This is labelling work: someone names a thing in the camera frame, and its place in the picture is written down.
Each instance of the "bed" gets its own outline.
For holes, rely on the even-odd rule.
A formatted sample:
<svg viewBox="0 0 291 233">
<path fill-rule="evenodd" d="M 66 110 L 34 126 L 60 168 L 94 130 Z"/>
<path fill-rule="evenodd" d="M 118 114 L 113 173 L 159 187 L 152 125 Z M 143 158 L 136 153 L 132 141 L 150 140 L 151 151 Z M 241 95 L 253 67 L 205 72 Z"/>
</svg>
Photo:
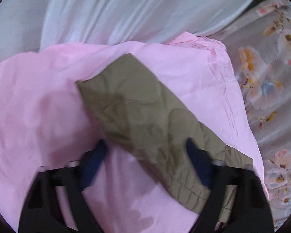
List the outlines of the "bed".
<svg viewBox="0 0 291 233">
<path fill-rule="evenodd" d="M 289 1 L 266 0 L 210 36 L 226 45 L 235 76 L 242 88 L 248 122 L 264 160 L 264 180 L 268 185 L 277 232 L 291 232 Z M 1 215 L 0 232 L 13 232 Z"/>
</svg>

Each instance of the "khaki quilted fabric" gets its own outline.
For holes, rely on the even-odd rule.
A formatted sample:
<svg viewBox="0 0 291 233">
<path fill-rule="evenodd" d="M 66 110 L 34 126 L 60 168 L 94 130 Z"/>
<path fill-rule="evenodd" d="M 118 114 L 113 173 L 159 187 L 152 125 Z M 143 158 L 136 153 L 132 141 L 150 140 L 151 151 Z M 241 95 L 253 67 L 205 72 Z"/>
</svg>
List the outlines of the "khaki quilted fabric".
<svg viewBox="0 0 291 233">
<path fill-rule="evenodd" d="M 200 149 L 228 166 L 253 160 L 227 146 L 131 54 L 111 63 L 94 78 L 77 82 L 84 103 L 103 132 L 154 173 L 183 206 L 200 213 L 210 191 L 201 185 L 185 151 L 193 138 Z M 228 187 L 220 221 L 226 222 L 235 188 Z"/>
</svg>

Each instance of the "pink cloth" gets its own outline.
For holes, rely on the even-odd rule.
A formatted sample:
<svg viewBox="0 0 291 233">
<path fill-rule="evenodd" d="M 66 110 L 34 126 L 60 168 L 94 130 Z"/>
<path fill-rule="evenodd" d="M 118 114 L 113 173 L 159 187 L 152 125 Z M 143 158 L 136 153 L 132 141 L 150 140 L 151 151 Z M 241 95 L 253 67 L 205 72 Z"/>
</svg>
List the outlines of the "pink cloth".
<svg viewBox="0 0 291 233">
<path fill-rule="evenodd" d="M 262 158 L 220 42 L 184 33 L 168 45 L 55 45 L 0 63 L 0 213 L 15 230 L 37 167 L 62 167 L 101 137 L 74 82 L 95 76 L 126 53 L 134 54 L 225 143 L 253 158 L 263 180 Z M 105 232 L 188 232 L 197 214 L 171 198 L 135 158 L 109 146 L 94 185 L 84 191 Z"/>
</svg>

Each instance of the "pink sheet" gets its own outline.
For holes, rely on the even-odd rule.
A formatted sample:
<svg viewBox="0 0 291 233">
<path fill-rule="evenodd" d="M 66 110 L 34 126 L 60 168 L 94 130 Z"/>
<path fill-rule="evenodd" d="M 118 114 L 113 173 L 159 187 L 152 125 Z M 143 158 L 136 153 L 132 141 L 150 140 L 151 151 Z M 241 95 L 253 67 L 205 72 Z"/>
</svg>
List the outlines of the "pink sheet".
<svg viewBox="0 0 291 233">
<path fill-rule="evenodd" d="M 134 54 L 225 143 L 253 158 L 263 180 L 262 158 L 222 43 L 184 33 L 168 45 L 55 45 L 0 63 L 0 213 L 16 231 L 37 167 L 62 167 L 102 136 L 74 82 L 93 77 L 126 53 Z M 135 158 L 109 147 L 94 185 L 84 191 L 105 232 L 188 232 L 197 214 L 171 198 Z M 73 227 L 69 210 L 63 210 Z"/>
</svg>

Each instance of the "floral bedsheet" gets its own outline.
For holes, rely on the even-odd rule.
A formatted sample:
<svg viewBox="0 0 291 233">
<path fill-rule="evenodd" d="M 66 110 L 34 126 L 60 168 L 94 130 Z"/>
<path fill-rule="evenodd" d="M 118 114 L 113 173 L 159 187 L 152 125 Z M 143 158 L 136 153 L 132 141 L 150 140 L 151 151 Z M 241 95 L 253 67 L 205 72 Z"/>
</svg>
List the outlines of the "floral bedsheet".
<svg viewBox="0 0 291 233">
<path fill-rule="evenodd" d="M 210 38 L 231 58 L 277 230 L 291 214 L 291 4 L 266 0 Z"/>
</svg>

